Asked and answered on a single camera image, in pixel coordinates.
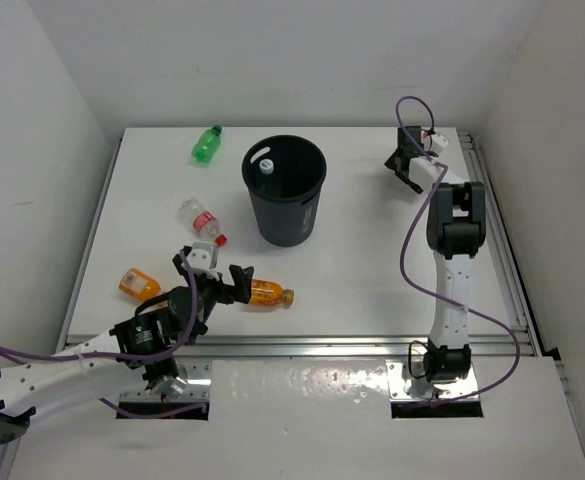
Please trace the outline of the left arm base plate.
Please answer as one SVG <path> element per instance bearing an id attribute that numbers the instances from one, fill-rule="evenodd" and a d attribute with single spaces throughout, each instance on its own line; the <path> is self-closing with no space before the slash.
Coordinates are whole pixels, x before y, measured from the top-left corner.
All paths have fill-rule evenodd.
<path id="1" fill-rule="evenodd" d="M 167 378 L 153 389 L 121 393 L 118 407 L 140 416 L 170 412 L 170 420 L 207 421 L 212 362 L 189 359 L 179 361 L 177 366 L 179 375 L 176 378 Z"/>

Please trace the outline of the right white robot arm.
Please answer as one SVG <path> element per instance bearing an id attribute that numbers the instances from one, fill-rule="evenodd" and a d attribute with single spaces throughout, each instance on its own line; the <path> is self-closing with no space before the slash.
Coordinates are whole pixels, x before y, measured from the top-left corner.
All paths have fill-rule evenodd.
<path id="1" fill-rule="evenodd" d="M 448 144 L 441 137 L 432 141 L 431 151 L 426 151 L 423 141 L 435 136 L 432 129 L 399 128 L 397 148 L 385 166 L 416 193 L 423 188 L 410 178 L 412 173 L 433 180 L 426 241 L 437 272 L 436 306 L 416 377 L 427 382 L 453 382 L 465 378 L 471 366 L 467 304 L 473 260 L 486 239 L 485 187 L 427 159 L 428 155 L 438 157 Z"/>

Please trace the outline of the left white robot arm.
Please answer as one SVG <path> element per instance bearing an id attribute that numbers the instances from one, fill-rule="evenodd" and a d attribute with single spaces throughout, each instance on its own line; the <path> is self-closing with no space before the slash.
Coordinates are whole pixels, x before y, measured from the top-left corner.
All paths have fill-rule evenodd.
<path id="1" fill-rule="evenodd" d="M 216 305 L 250 301 L 254 269 L 232 265 L 225 283 L 215 254 L 196 247 L 173 263 L 185 285 L 146 300 L 129 319 L 56 355 L 23 355 L 21 364 L 0 368 L 0 445 L 33 421 L 92 400 L 140 389 L 176 400 L 187 391 L 176 351 L 207 333 Z"/>

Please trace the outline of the white cap bottle in bin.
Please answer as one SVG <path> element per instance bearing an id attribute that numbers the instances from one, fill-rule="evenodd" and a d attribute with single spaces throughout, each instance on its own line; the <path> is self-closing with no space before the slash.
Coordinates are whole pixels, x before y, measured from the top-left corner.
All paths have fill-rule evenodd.
<path id="1" fill-rule="evenodd" d="M 274 162 L 271 159 L 264 158 L 259 161 L 259 170 L 263 175 L 271 175 L 274 172 Z"/>

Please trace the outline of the green plastic bottle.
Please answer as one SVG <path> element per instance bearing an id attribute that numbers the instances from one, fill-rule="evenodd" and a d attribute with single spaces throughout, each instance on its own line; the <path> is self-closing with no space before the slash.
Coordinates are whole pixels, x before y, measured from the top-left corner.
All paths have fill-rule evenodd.
<path id="1" fill-rule="evenodd" d="M 198 165 L 208 165 L 221 145 L 222 127 L 214 125 L 206 129 L 191 150 L 191 157 Z"/>

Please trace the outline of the clear bottle red label left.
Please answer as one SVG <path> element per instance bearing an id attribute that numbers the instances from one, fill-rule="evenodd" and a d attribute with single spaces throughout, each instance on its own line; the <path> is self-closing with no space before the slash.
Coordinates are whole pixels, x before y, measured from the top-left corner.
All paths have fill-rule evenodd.
<path id="1" fill-rule="evenodd" d="M 198 199 L 191 197 L 182 203 L 180 218 L 203 241 L 219 247 L 226 245 L 227 237 L 221 231 L 220 222 Z"/>

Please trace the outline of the orange bottle brown cap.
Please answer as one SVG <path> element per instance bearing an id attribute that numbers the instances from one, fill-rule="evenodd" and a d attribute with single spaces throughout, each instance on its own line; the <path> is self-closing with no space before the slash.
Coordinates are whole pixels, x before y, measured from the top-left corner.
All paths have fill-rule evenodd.
<path id="1" fill-rule="evenodd" d="M 276 282 L 253 279 L 251 281 L 250 305 L 261 307 L 290 307 L 295 298 L 291 289 L 285 289 Z"/>

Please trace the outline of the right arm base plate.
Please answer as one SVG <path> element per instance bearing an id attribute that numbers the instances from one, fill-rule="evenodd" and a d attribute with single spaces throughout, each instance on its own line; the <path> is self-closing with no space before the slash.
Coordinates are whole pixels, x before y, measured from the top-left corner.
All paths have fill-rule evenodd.
<path id="1" fill-rule="evenodd" d="M 473 367 L 466 378 L 428 382 L 420 359 L 408 370 L 406 357 L 386 361 L 388 393 L 393 419 L 482 418 L 478 383 Z"/>

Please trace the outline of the orange bottle barcode label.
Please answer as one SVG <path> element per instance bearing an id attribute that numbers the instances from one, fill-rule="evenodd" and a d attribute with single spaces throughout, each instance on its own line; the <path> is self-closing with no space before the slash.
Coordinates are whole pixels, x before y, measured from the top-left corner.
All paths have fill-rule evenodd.
<path id="1" fill-rule="evenodd" d="M 136 268 L 129 269 L 122 276 L 119 289 L 139 302 L 145 302 L 163 293 L 162 287 L 155 279 Z"/>

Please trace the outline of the black plastic waste bin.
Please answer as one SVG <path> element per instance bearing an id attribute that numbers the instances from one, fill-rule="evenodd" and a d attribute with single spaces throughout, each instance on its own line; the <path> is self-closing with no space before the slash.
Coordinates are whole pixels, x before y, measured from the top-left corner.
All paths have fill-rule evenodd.
<path id="1" fill-rule="evenodd" d="M 263 175 L 259 161 L 274 162 L 274 172 Z M 295 135 L 275 135 L 256 143 L 246 153 L 241 173 L 262 237 L 280 247 L 301 244 L 311 235 L 320 193 L 327 175 L 321 150 Z"/>

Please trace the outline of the aluminium frame rail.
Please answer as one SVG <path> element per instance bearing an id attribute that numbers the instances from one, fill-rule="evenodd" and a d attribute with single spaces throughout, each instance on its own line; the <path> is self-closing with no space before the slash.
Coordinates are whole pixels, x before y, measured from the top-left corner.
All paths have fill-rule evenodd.
<path id="1" fill-rule="evenodd" d="M 551 359 L 540 357 L 488 242 L 472 272 L 474 306 L 511 323 L 472 319 L 482 418 L 393 419 L 386 361 L 425 337 L 435 285 L 422 232 L 399 252 L 420 200 L 385 169 L 392 127 L 300 128 L 328 173 L 307 241 L 277 248 L 258 232 L 241 178 L 244 154 L 269 128 L 229 128 L 207 168 L 187 156 L 195 128 L 130 128 L 111 174 L 82 284 L 64 324 L 83 340 L 125 319 L 115 284 L 130 267 L 165 287 L 192 239 L 177 213 L 199 198 L 228 244 L 219 264 L 252 266 L 296 293 L 270 312 L 218 307 L 185 353 L 212 362 L 207 421 L 123 420 L 90 403 L 35 425 L 0 450 L 0 479 L 583 479 L 585 460 Z"/>

